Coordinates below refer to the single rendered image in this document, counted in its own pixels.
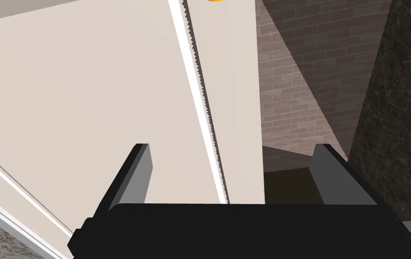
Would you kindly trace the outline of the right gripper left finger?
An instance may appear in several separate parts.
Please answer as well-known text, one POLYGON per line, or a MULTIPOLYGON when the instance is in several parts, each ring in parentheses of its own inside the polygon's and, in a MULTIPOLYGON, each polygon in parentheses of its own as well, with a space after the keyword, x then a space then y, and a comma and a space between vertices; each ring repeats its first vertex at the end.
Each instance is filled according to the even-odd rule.
POLYGON ((118 204, 144 203, 153 172, 148 143, 137 143, 95 211, 101 216, 118 204))

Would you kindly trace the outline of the beige cupboard door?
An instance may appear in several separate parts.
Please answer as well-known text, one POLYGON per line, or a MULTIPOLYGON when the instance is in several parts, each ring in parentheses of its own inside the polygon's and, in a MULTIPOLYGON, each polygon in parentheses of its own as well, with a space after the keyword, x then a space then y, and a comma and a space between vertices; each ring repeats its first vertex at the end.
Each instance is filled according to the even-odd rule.
POLYGON ((136 143, 150 203, 221 203, 181 0, 76 0, 0 18, 0 166, 69 230, 136 143))

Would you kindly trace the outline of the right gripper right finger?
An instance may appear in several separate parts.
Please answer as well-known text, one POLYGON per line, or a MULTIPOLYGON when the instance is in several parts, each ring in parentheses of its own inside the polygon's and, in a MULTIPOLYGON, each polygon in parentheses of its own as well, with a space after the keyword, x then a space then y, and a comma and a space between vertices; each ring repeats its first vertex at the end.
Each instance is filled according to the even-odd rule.
POLYGON ((327 205, 386 205, 329 144, 316 144, 309 170, 327 205))

